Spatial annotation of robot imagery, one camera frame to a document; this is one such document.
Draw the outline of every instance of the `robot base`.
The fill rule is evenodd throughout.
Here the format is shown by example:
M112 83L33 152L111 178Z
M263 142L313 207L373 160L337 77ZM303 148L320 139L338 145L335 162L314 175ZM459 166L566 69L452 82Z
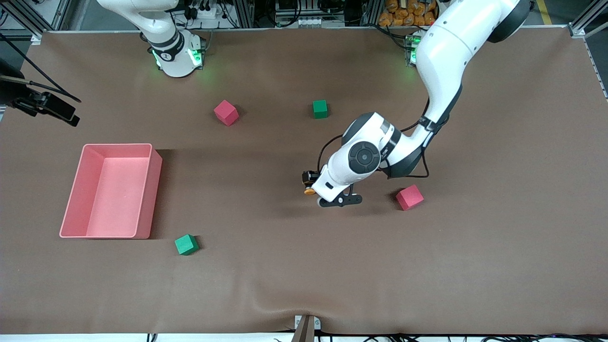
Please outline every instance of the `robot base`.
M154 54L159 70L163 70L171 77L185 77L194 70L202 69L205 59L206 40L187 30L180 32L184 36L184 48L173 61L165 61Z

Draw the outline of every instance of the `green led light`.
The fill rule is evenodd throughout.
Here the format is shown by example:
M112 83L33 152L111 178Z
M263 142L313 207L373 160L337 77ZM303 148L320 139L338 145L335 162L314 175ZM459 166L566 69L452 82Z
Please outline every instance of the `green led light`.
M194 65L201 65L201 53L199 51L192 51L188 49L188 54L190 55L190 59Z
M158 55L156 54L156 51L152 50L152 54L154 55L154 59L156 60L156 65L158 65L158 67L161 67L161 61L158 60Z

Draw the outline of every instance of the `red cube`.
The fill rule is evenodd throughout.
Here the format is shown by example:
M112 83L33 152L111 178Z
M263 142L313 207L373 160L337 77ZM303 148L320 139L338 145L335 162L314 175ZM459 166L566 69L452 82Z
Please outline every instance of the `red cube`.
M234 124L238 119L237 109L226 100L223 100L213 111L215 116L226 126Z
M418 187L416 185L412 185L399 191L397 194L397 200L399 201L399 204L403 210L408 210L416 204L422 202L424 197L422 197Z

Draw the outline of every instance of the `brown table mat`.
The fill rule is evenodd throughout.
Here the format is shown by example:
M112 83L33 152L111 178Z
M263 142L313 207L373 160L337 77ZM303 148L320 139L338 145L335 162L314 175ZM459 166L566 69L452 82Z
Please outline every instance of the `brown table mat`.
M259 332L299 313L334 333L608 331L608 105L567 29L486 44L430 178L373 175L342 209L302 194L319 148L362 113L405 127L426 102L379 32L221 32L184 79L136 34L45 34L29 55L83 103L77 128L0 124L3 333ZM212 113L224 99L232 127ZM164 159L151 239L59 238L82 146L126 142ZM400 211L411 184L425 201ZM204 248L179 256L184 234Z

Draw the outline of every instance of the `black cable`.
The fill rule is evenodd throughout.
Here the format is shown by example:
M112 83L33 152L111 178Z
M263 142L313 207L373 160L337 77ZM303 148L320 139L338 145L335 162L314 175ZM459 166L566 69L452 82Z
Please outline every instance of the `black cable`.
M332 142L334 142L334 140L341 138L342 134L337 135L333 138L331 138L331 140L329 140L327 142L327 144L325 144L322 148L321 148L321 152L319 152L319 158L317 159L317 172L321 173L321 156L323 156L323 151L325 151L325 148L328 147Z
M2 20L2 23L0 23L0 26L4 25L8 19L9 19L9 14L5 10L2 10L2 12L0 13L0 20Z
M394 43L395 43L397 46L399 46L401 49L404 49L405 51L412 51L412 50L414 50L414 48L412 48L412 47L403 46L401 43L399 43L399 41L397 41L397 39L405 39L405 38L406 38L406 36L404 36L404 35L398 35L398 34L392 33L392 32L390 31L390 29L389 29L389 27L388 27L388 26L386 27L386 30L384 30L384 29L383 29L381 26L378 26L378 25L376 25L376 24L371 24L371 23L365 24L364 26L370 26L370 27L374 27L376 30L378 30L378 31L382 32L383 34L385 34L385 35L389 36L389 37L390 37L390 39L391 39L391 40L392 40L392 41L393 41L393 42L394 42Z
M74 95L70 94L68 91L66 91L65 89L63 89L59 84L57 84L55 81L53 81L52 78L50 78L47 74L45 74L44 71L42 71L42 69L40 69L34 62L32 62L32 60L28 56L26 56L23 52L21 52L21 50L19 50L19 48L16 47L13 44L13 42L10 41L8 38L6 38L2 33L0 33L0 38L2 38L2 40L4 40L8 45L10 45L10 47L12 47L13 50L17 51L17 53L19 53L20 56L23 57L23 59L25 59L28 63L30 63L30 65L33 66L34 69L36 69L36 71L38 71L42 76L44 76L45 79L47 79L54 86L56 86L57 89L61 90L65 94L68 94L67 96L69 96L74 101L76 101L78 103L82 103L82 101L78 97L75 97Z
M227 6L224 3L224 1L223 0L218 1L218 4L222 8L222 11L224 11L224 13L226 14L226 18L228 19L228 23L230 23L230 25L232 25L232 27L234 27L235 29L238 29L238 25L236 24L236 22L230 16L230 12L228 12Z
M272 7L272 0L266 0L266 17L268 21L270 21L274 27L286 27L298 21L302 14L302 4L300 3L300 0L294 0L294 17L287 24L277 23L274 18L271 17L273 13L276 14L276 9Z
M516 342L535 342L538 340L542 340L543 338L569 338L572 340L579 340L579 341L583 341L583 342L593 342L590 338L584 337L584 336L580 336L580 335L568 335L566 333L552 333L549 335L542 335L542 336L537 336L534 338L529 338L529 337L496 337L496 336L490 336L490 337L486 337L484 339L482 339L482 342L488 342L488 341L500 341L500 342L512 342L512 341L516 341Z
M429 173L429 166L426 164L426 157L424 155L424 151L426 151L426 148L422 148L422 152L420 153L422 155L422 164L424 165L424 171L426 172L425 175L407 175L405 176L405 178L428 178L430 176Z
M40 88L43 88L43 89L46 89L46 90L54 91L54 92L56 92L58 94L65 95L65 96L69 97L70 99L72 99L72 100L74 100L76 102L81 102L80 99L78 99L78 97L73 96L69 92L62 91L62 90L59 90L59 89L55 89L55 88L53 88L51 86L47 86L47 85L44 85L44 84L41 84L41 83L38 83L38 82L34 82L34 81L30 81L30 85L37 86L37 87L40 87Z
M395 33L390 33L388 31L384 30L381 26L376 25L376 24L367 23L367 24L364 24L364 26L374 27L376 30L382 32L383 34L385 34L387 36L392 35L393 37L400 38L400 39L405 39L406 38L406 36L398 35L398 34L395 34Z
M424 110L422 111L423 116L426 114L426 111L429 109L429 104L430 104L430 97L427 97L426 105L424 106ZM412 125L408 126L407 128L403 128L401 130L401 132L409 131L412 128L416 127L417 125L418 125L418 121L414 122Z
M394 43L395 43L397 46L399 46L401 49L404 49L404 50L406 50L406 51L407 51L407 50L413 50L411 47L405 47L405 46L403 46L403 45L399 44L399 42L398 42L398 41L397 41L397 39L395 38L394 34L390 33L390 30L389 30L389 27L388 27L388 26L386 27L386 32L388 32L388 33L389 33L389 37L390 37L390 39L392 39L392 40L393 40L393 42L394 42Z

